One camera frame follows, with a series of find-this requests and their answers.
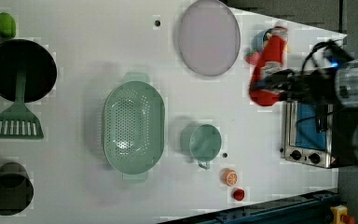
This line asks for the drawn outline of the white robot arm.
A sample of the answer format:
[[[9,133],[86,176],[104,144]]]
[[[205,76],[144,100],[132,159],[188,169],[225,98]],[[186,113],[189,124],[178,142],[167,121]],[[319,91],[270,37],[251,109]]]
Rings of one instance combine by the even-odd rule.
[[[250,85],[262,105],[286,102],[283,155],[321,168],[358,165],[358,60],[330,59],[328,68],[268,72]]]

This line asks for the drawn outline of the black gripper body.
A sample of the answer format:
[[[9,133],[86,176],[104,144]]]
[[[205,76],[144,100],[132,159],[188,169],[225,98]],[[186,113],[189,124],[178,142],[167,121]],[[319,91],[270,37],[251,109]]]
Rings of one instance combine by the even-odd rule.
[[[336,70],[314,70],[310,74],[291,75],[283,85],[280,100],[309,105],[338,105],[335,89]]]

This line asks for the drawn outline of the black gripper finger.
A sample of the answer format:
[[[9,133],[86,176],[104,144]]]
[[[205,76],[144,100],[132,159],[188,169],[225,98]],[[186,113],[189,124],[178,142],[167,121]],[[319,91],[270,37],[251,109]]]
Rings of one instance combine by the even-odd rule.
[[[255,95],[285,96],[287,95],[287,92],[279,89],[273,89],[273,90],[259,89],[259,90],[255,90]]]
[[[285,69],[272,74],[265,74],[264,79],[267,82],[285,82],[293,73],[293,70]]]

